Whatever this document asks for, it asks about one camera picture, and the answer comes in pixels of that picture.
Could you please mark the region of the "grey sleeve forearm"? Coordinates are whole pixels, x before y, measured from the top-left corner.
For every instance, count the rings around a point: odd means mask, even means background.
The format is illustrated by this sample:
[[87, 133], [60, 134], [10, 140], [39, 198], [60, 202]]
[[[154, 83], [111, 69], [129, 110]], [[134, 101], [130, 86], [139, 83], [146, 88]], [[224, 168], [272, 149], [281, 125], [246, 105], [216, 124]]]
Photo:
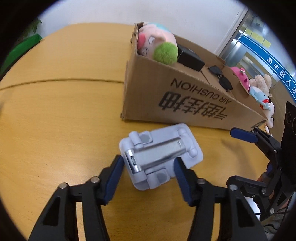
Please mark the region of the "grey sleeve forearm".
[[276, 214], [270, 216], [266, 220], [261, 222], [261, 225], [266, 234], [267, 240], [272, 240], [277, 230], [280, 228], [284, 215]]

